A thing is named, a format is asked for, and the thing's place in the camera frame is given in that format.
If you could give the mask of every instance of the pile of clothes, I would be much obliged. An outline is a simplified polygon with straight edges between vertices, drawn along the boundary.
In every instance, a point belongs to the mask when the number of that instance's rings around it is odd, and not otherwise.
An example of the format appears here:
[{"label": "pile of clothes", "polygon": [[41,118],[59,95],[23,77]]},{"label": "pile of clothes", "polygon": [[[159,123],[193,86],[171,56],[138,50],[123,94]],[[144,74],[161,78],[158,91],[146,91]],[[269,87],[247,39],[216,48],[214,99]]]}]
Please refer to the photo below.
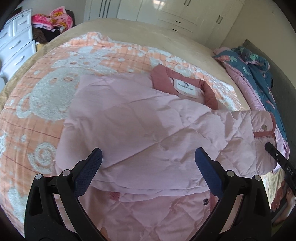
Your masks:
[{"label": "pile of clothes", "polygon": [[64,6],[53,10],[49,16],[35,14],[32,16],[33,38],[46,44],[73,26],[73,19]]}]

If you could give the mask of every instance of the white chest of drawers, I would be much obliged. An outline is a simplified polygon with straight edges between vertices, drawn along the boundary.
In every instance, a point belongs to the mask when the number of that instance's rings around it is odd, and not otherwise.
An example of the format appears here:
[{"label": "white chest of drawers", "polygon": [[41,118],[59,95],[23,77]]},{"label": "white chest of drawers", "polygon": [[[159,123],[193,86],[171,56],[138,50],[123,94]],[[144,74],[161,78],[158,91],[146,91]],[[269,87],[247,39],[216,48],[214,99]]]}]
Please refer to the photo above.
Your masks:
[{"label": "white chest of drawers", "polygon": [[5,83],[36,53],[31,15],[31,9],[20,12],[9,19],[0,32],[0,77]]}]

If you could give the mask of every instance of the blue gripper pad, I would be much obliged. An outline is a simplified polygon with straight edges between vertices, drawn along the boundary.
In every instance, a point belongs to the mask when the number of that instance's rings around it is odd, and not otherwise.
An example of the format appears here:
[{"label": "blue gripper pad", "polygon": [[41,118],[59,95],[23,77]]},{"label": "blue gripper pad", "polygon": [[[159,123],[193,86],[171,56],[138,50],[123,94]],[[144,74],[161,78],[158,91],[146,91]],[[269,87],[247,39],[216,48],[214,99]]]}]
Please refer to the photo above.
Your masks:
[{"label": "blue gripper pad", "polygon": [[95,148],[88,156],[86,163],[74,181],[74,196],[78,198],[85,194],[92,179],[98,171],[103,161],[103,153],[99,148]]},{"label": "blue gripper pad", "polygon": [[223,182],[212,165],[214,161],[211,160],[211,158],[201,147],[196,149],[194,157],[195,163],[204,177],[211,193],[221,199],[223,196]]}]

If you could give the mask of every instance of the drawer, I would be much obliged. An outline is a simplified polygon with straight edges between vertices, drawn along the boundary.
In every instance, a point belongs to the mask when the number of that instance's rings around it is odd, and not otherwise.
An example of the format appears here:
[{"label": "drawer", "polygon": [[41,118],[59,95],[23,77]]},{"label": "drawer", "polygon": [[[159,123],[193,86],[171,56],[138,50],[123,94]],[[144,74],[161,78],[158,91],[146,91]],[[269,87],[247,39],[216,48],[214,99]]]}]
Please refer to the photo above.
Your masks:
[{"label": "drawer", "polygon": [[22,15],[13,19],[13,36],[31,26],[32,10],[23,11]]},{"label": "drawer", "polygon": [[5,65],[9,59],[21,48],[32,41],[32,27],[26,28],[19,35],[13,37],[6,45],[0,48],[0,60]]},{"label": "drawer", "polygon": [[181,28],[184,28],[190,32],[194,32],[194,30],[197,28],[196,25],[192,22],[189,22],[183,18],[180,18],[178,16],[175,16],[173,14],[167,13],[167,12],[160,12],[160,16],[158,18],[159,20],[177,25]]},{"label": "drawer", "polygon": [[14,73],[30,58],[33,54],[36,53],[35,41],[31,41],[25,47],[23,47],[18,53],[16,53],[10,60],[7,62],[2,70],[1,77],[6,81],[10,80]]},{"label": "drawer", "polygon": [[177,32],[177,33],[180,33],[180,34],[183,34],[183,35],[186,35],[188,36],[189,38],[193,38],[193,33],[184,29],[184,28],[181,28],[177,25],[174,25],[174,24],[171,24],[171,23],[168,23],[168,22],[165,22],[165,21],[162,21],[162,20],[158,20],[156,25],[160,26],[160,27],[164,27],[164,28],[167,28],[167,29],[171,29],[172,31],[174,32]]},{"label": "drawer", "polygon": [[12,38],[12,22],[7,23],[0,32],[0,48]]}]

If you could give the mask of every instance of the gray headboard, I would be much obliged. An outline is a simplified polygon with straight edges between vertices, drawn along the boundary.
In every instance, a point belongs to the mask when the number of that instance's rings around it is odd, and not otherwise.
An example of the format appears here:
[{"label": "gray headboard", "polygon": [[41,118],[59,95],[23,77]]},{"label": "gray headboard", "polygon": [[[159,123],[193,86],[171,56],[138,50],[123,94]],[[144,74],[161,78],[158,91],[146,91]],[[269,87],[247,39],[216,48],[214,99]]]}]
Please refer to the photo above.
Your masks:
[{"label": "gray headboard", "polygon": [[286,130],[290,147],[289,161],[296,166],[296,89],[284,72],[254,44],[246,39],[243,46],[266,58],[270,64],[274,84],[271,92]]}]

